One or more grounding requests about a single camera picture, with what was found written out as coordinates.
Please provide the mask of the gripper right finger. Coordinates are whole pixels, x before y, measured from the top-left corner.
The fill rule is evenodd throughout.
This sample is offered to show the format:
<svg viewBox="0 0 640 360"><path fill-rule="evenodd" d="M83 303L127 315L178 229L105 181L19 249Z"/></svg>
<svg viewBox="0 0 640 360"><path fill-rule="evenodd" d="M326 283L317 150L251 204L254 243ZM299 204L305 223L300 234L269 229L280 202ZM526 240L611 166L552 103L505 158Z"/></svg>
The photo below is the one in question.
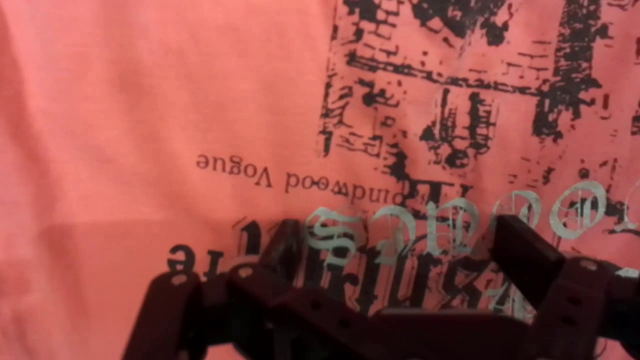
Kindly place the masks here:
<svg viewBox="0 0 640 360"><path fill-rule="evenodd" d="M490 254L535 309L517 360L594 360L599 338L640 360L640 278L566 256L512 214L496 217Z"/></svg>

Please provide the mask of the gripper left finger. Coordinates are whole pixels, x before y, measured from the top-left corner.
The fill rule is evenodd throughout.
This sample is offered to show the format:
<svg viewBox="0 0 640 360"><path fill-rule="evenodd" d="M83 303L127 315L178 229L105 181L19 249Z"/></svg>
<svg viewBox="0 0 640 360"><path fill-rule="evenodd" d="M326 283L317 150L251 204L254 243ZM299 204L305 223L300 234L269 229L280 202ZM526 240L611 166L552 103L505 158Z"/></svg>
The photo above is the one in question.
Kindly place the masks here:
<svg viewBox="0 0 640 360"><path fill-rule="evenodd" d="M182 269L149 284L122 360L204 360L233 344L247 360L373 360L367 319L322 289L297 288L302 226L284 219L256 262L205 282Z"/></svg>

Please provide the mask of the peach printed sweatshirt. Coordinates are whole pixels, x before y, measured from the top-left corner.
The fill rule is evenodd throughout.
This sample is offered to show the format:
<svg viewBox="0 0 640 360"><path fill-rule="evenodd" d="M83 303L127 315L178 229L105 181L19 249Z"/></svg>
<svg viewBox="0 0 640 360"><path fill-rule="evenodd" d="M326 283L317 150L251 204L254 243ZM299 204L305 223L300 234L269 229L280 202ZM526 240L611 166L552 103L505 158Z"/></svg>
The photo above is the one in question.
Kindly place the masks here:
<svg viewBox="0 0 640 360"><path fill-rule="evenodd" d="M640 0L0 0L0 360L121 360L286 218L356 312L531 321L501 214L640 275Z"/></svg>

